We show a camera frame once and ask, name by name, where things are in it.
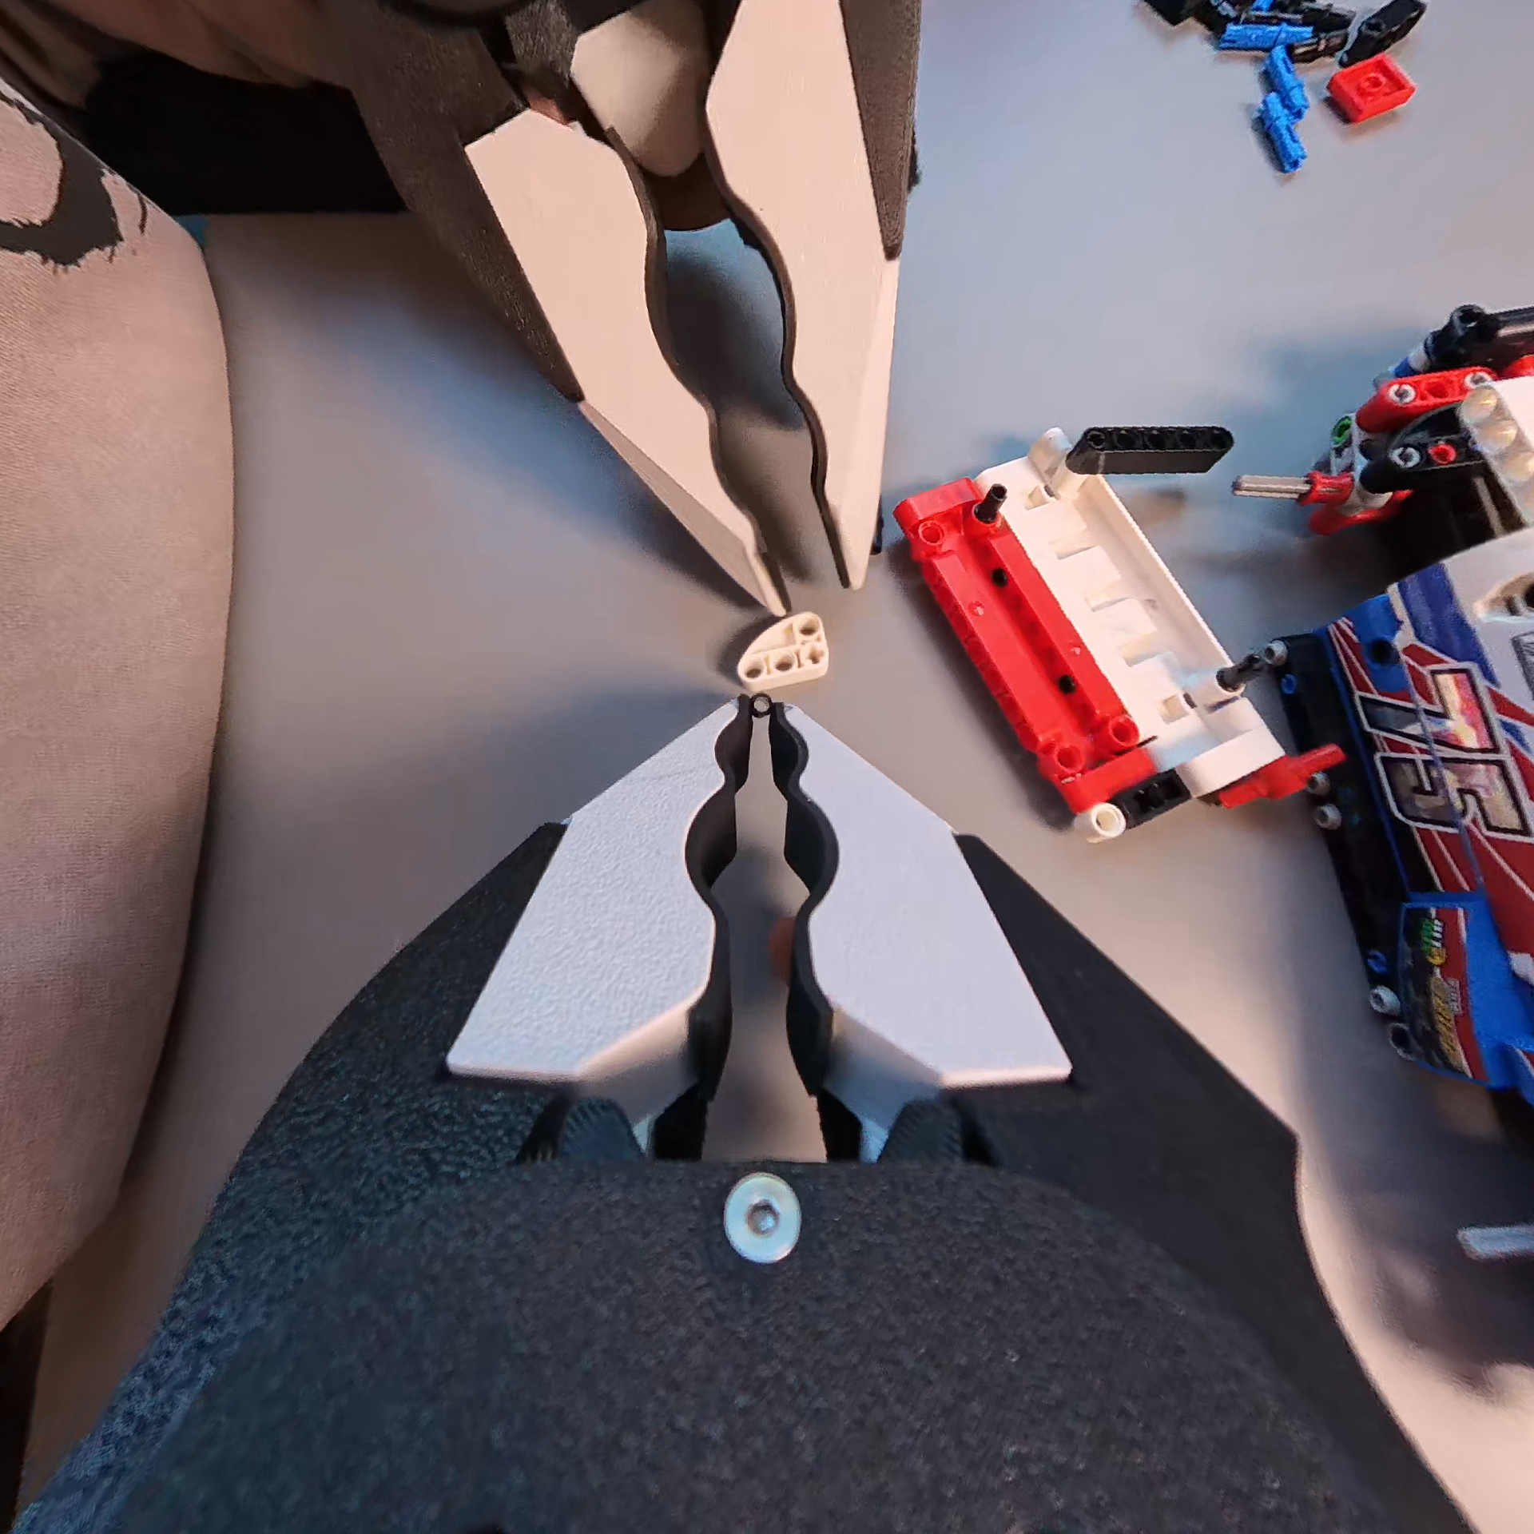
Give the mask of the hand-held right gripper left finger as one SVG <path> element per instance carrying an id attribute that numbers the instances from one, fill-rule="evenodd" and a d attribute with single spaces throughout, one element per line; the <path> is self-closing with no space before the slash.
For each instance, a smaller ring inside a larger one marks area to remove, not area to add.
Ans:
<path id="1" fill-rule="evenodd" d="M 704 1157 L 736 1049 L 716 885 L 738 857 L 748 777 L 753 699 L 729 699 L 574 807 L 447 1070 L 609 1099 L 650 1157 Z"/>

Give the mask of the red square lego plate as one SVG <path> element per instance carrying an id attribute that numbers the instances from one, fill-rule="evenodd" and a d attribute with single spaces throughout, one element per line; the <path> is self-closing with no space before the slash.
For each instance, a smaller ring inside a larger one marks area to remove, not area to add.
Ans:
<path id="1" fill-rule="evenodd" d="M 1325 105 L 1348 126 L 1384 120 L 1411 102 L 1415 102 L 1415 80 L 1406 73 L 1406 61 L 1392 49 L 1325 73 Z"/>

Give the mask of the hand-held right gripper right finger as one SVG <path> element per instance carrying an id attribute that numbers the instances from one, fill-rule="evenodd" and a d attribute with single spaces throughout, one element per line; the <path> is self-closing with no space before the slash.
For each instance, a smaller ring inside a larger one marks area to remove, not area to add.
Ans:
<path id="1" fill-rule="evenodd" d="M 1064 1082 L 1071 1059 L 958 834 L 788 699 L 769 710 L 769 767 L 810 887 L 788 1055 L 830 1157 L 876 1157 L 911 1103 Z"/>

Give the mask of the pile of blue black pins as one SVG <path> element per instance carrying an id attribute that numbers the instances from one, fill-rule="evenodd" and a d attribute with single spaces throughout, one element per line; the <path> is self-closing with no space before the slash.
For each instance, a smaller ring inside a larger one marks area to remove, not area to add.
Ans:
<path id="1" fill-rule="evenodd" d="M 1258 61 L 1258 105 L 1254 132 L 1278 178 L 1310 161 L 1300 120 L 1310 120 L 1310 61 L 1325 61 L 1353 43 L 1361 10 L 1315 5 L 1315 0 L 1149 0 L 1165 24 L 1202 24 L 1214 49 Z"/>

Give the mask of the red and white lego panel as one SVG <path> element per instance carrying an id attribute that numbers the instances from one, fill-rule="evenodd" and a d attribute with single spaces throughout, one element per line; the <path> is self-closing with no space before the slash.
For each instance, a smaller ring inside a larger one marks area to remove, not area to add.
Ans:
<path id="1" fill-rule="evenodd" d="M 1079 834 L 1319 789 L 1348 751 L 1289 761 L 1246 699 L 1289 649 L 1236 661 L 1107 474 L 1071 474 L 1064 452 L 1049 432 L 1012 465 L 911 498 L 893 527 Z"/>

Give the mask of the white triangular lego piece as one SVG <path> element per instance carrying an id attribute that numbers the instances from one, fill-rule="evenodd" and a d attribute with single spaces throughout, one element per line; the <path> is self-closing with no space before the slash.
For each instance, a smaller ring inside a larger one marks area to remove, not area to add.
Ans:
<path id="1" fill-rule="evenodd" d="M 835 648 L 830 648 L 823 612 L 788 612 L 738 649 L 738 687 L 748 694 L 823 681 L 830 669 L 835 669 Z"/>

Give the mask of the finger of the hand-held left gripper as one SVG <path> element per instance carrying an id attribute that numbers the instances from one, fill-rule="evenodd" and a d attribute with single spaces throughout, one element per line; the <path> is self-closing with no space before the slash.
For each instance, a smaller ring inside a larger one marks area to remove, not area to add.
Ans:
<path id="1" fill-rule="evenodd" d="M 893 254 L 882 254 L 841 0 L 738 0 L 710 80 L 710 144 L 729 207 L 784 287 L 784 380 L 813 425 L 813 499 L 844 589 L 862 589 L 893 348 Z"/>
<path id="2" fill-rule="evenodd" d="M 722 485 L 716 407 L 679 373 L 666 229 L 624 144 L 515 110 L 473 144 L 473 172 L 574 373 L 580 422 L 753 601 L 788 612 L 761 519 Z"/>

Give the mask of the blue white red lego car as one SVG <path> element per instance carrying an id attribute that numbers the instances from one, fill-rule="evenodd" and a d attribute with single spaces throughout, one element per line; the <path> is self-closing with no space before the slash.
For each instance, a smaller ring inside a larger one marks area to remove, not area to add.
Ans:
<path id="1" fill-rule="evenodd" d="M 1278 637 L 1315 825 L 1411 1064 L 1534 1103 L 1534 305 L 1455 305 L 1310 474 L 1236 498 L 1371 527 L 1395 580 Z"/>

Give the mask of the black lego beam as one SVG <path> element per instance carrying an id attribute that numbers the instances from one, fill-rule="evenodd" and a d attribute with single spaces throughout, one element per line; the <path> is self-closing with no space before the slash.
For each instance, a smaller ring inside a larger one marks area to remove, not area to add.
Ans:
<path id="1" fill-rule="evenodd" d="M 1071 452 L 1071 474 L 1202 474 L 1236 452 L 1225 425 L 1092 425 Z"/>

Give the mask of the black lego connector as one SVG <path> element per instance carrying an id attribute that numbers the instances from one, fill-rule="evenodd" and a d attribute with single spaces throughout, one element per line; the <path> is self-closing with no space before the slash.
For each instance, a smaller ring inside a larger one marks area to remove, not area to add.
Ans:
<path id="1" fill-rule="evenodd" d="M 1353 43 L 1340 49 L 1340 69 L 1371 61 L 1395 49 L 1424 24 L 1428 0 L 1384 0 L 1353 24 Z"/>

